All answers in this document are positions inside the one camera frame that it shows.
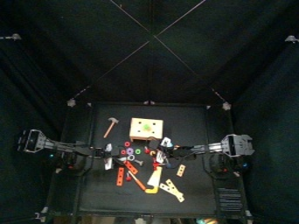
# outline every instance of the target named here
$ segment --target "black ceiling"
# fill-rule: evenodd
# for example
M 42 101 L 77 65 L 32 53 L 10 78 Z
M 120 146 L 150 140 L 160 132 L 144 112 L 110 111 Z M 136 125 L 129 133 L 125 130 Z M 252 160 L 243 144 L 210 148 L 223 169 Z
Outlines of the black ceiling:
M 65 101 L 219 104 L 216 91 L 233 102 L 299 32 L 297 0 L 6 0 L 1 7 Z

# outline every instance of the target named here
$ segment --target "toy hammer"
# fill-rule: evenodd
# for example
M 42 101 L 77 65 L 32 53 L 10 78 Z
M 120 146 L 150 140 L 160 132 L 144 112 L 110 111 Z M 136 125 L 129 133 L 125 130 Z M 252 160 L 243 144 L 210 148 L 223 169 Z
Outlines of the toy hammer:
M 104 135 L 104 138 L 106 138 L 106 136 L 108 136 L 108 132 L 110 131 L 110 129 L 112 129 L 114 123 L 118 122 L 118 120 L 117 120 L 114 117 L 109 117 L 108 120 L 109 120 L 112 123 L 110 123 L 110 125 L 109 125 L 109 127 L 108 127 L 108 129 L 106 129 L 106 134 Z

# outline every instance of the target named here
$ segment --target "toy screwdriver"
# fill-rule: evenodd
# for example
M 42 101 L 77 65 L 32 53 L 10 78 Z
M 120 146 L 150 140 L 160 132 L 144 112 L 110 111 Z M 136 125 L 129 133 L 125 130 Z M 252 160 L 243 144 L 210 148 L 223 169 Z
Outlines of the toy screwdriver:
M 142 189 L 142 191 L 145 190 L 145 186 L 142 185 L 142 183 L 140 182 L 140 180 L 136 178 L 134 174 L 129 171 L 128 172 L 129 175 L 133 177 L 134 182 L 137 183 L 137 185 L 140 186 L 140 188 Z

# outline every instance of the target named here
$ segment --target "white block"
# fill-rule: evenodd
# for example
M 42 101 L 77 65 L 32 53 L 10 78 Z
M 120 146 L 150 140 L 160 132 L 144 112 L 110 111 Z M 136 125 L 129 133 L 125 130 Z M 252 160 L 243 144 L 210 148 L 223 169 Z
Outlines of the white block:
M 148 137 L 161 139 L 162 132 L 164 132 L 162 120 L 132 118 L 130 130 L 129 130 L 130 142 L 133 142 L 134 139 L 148 140 Z

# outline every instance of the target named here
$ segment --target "red screw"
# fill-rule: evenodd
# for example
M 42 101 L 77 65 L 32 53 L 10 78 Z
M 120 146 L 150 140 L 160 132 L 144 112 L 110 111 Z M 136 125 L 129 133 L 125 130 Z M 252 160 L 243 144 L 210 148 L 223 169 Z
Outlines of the red screw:
M 144 147 L 144 154 L 149 154 L 149 150 L 148 150 L 148 148 L 146 147 Z
M 132 177 L 129 176 L 129 174 L 126 173 L 125 174 L 125 181 L 130 181 L 132 180 Z

